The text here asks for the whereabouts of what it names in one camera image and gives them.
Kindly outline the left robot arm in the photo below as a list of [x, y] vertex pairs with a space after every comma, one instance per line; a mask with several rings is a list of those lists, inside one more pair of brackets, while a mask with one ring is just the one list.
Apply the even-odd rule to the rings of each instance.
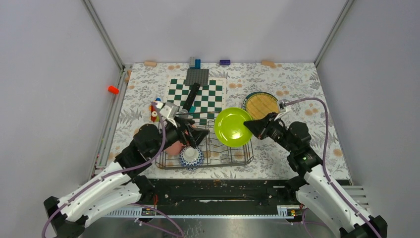
[[77, 238], [97, 219], [125, 205], [152, 201], [154, 191], [146, 170], [165, 149], [176, 142], [196, 148], [209, 130], [194, 127], [192, 119], [176, 119], [158, 128], [145, 124], [130, 144], [102, 172], [66, 196], [44, 201], [48, 220], [42, 237], [51, 225], [58, 238]]

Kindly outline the blue white patterned bowl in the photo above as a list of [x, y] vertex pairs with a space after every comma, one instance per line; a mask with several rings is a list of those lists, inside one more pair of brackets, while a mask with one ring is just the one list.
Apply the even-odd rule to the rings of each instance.
[[180, 164], [188, 170], [195, 170], [204, 163], [204, 154], [200, 148], [185, 147], [180, 153]]

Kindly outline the lime green plate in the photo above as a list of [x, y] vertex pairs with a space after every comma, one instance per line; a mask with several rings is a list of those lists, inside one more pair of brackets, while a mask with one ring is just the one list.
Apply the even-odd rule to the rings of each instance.
[[214, 133], [218, 140], [229, 147], [248, 143], [253, 134], [244, 126], [252, 117], [244, 109], [231, 107], [222, 110], [214, 121]]

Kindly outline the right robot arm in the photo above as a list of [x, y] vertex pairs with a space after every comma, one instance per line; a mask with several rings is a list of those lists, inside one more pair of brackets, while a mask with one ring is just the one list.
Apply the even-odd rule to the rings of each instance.
[[337, 238], [385, 238], [388, 224], [372, 216], [326, 170], [320, 156], [310, 146], [307, 125], [295, 121], [284, 126], [277, 114], [244, 122], [258, 139], [270, 138], [289, 152], [287, 161], [298, 175], [287, 181], [284, 198], [290, 204], [303, 204]]

